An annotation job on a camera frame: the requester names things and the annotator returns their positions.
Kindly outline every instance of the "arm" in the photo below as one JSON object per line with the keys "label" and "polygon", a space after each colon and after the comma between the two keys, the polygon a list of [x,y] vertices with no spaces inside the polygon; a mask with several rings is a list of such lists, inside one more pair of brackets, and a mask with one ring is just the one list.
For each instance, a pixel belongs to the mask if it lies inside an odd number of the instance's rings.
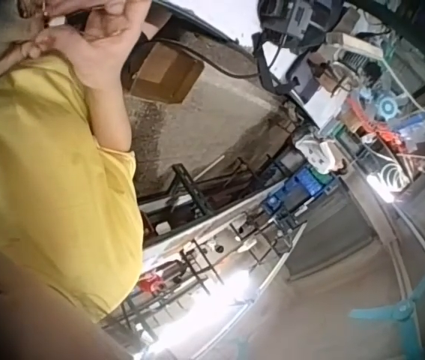
{"label": "arm", "polygon": [[92,132],[100,146],[130,151],[132,130],[124,104],[121,69],[139,39],[151,0],[127,0],[122,15],[93,10],[85,31],[61,25],[35,39],[41,51],[58,50],[85,86]]}
{"label": "arm", "polygon": [[105,149],[129,152],[132,128],[124,104],[121,82],[104,89],[87,88],[86,100],[92,133]]}

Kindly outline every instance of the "red object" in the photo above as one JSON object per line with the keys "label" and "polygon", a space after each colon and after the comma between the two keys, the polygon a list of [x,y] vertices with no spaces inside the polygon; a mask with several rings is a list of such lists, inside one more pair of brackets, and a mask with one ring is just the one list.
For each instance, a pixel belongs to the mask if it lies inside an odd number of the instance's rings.
{"label": "red object", "polygon": [[346,102],[351,107],[352,111],[354,111],[355,115],[361,120],[362,127],[367,133],[376,133],[377,136],[381,137],[391,148],[398,152],[405,151],[405,146],[399,135],[390,131],[386,124],[368,119],[362,106],[351,97],[348,97]]}
{"label": "red object", "polygon": [[164,285],[164,280],[158,274],[147,274],[139,280],[137,286],[143,293],[154,294]]}

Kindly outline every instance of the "fan blade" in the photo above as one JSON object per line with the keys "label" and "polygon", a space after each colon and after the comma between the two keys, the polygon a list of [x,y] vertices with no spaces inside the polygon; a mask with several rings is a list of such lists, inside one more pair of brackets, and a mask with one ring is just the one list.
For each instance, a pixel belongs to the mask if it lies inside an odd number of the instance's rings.
{"label": "fan blade", "polygon": [[424,360],[421,343],[419,342],[414,317],[399,321],[400,343],[406,360]]}
{"label": "fan blade", "polygon": [[410,299],[413,302],[416,302],[422,297],[424,293],[425,293],[425,276],[422,278],[419,284],[415,287],[414,291],[412,291],[412,294],[410,295]]}
{"label": "fan blade", "polygon": [[401,95],[395,97],[395,101],[397,102],[397,105],[399,107],[403,107],[403,106],[407,105],[407,103],[410,101],[410,99],[406,94],[401,94]]}
{"label": "fan blade", "polygon": [[382,85],[382,91],[384,93],[390,92],[392,90],[392,75],[388,71],[385,71],[382,74],[380,83]]}
{"label": "fan blade", "polygon": [[395,305],[372,307],[370,309],[354,309],[349,317],[362,320],[393,320]]}

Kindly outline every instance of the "yellow shirt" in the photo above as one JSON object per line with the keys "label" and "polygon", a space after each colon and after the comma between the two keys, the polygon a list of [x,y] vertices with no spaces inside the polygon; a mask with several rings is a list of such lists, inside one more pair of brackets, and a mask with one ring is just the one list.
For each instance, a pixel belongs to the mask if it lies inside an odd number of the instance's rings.
{"label": "yellow shirt", "polygon": [[0,78],[0,251],[98,321],[133,289],[142,220],[132,154],[97,146],[55,56]]}

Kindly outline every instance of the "bright light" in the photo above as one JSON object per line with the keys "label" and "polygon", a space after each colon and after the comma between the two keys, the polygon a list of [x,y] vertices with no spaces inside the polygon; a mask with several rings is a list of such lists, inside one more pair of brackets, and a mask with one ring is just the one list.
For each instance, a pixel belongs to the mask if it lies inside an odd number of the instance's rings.
{"label": "bright light", "polygon": [[394,195],[382,184],[377,175],[369,174],[367,176],[367,182],[386,203],[390,204],[394,202]]}
{"label": "bright light", "polygon": [[230,305],[241,297],[250,284],[248,271],[237,271],[224,280],[224,285],[213,283],[206,285],[211,295],[201,292],[193,296],[194,306],[181,319],[166,325],[159,335],[159,341],[153,343],[149,351],[159,353],[162,350],[191,338],[201,329],[211,326],[222,319]]}

